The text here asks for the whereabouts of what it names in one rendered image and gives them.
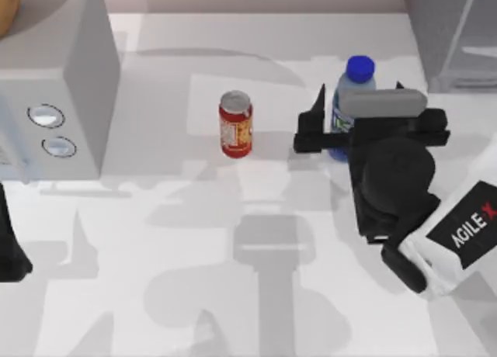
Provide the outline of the red and white can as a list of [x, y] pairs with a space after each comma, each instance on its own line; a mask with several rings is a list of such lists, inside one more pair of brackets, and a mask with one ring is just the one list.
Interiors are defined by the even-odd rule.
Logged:
[[225, 92], [218, 106], [221, 150], [230, 158], [243, 158], [252, 151], [253, 106], [248, 94]]

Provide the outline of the large round microwave knob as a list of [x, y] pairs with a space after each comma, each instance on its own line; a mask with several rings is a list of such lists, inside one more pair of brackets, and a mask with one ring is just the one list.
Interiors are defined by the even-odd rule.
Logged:
[[62, 126], [65, 116], [57, 107], [49, 104], [31, 106], [27, 109], [29, 119], [39, 127], [54, 129]]

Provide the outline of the small round microwave knob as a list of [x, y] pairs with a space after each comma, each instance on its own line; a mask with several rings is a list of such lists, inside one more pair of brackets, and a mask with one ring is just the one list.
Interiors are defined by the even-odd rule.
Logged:
[[42, 140], [42, 148], [56, 158], [71, 158], [77, 152], [76, 145], [66, 137], [52, 137]]

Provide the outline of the pale microwave oven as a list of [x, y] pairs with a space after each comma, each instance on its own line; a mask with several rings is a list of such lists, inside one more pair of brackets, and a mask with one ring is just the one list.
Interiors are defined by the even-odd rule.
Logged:
[[[119, 82], [105, 0], [21, 0], [0, 39], [0, 181], [97, 179]], [[62, 126], [29, 119], [44, 103], [62, 111]], [[52, 137], [71, 140], [76, 154], [50, 156], [41, 143]]]

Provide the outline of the grey cabinet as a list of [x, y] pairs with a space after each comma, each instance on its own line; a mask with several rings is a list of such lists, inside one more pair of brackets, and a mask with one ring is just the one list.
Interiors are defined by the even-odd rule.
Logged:
[[497, 94], [497, 0], [404, 0], [430, 93]]

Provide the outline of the blue capped clear bottle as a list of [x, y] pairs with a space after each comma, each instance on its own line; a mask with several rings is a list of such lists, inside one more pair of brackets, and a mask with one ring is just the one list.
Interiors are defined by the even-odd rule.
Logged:
[[367, 55], [354, 55], [349, 58], [332, 98], [330, 119], [332, 133], [348, 133], [354, 124], [354, 117], [342, 108], [342, 94], [346, 90], [375, 90], [374, 73], [375, 62]]

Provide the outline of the orange brown rounded object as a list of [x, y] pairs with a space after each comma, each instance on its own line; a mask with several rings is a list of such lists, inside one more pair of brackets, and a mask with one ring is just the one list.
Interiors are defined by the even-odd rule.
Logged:
[[0, 0], [0, 39], [11, 28], [19, 10], [21, 0]]

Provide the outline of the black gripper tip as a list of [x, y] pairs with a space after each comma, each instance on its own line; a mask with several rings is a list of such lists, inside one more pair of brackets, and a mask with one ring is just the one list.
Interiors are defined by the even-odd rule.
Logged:
[[32, 271], [33, 263], [12, 228], [5, 189], [0, 182], [0, 283], [20, 282]]

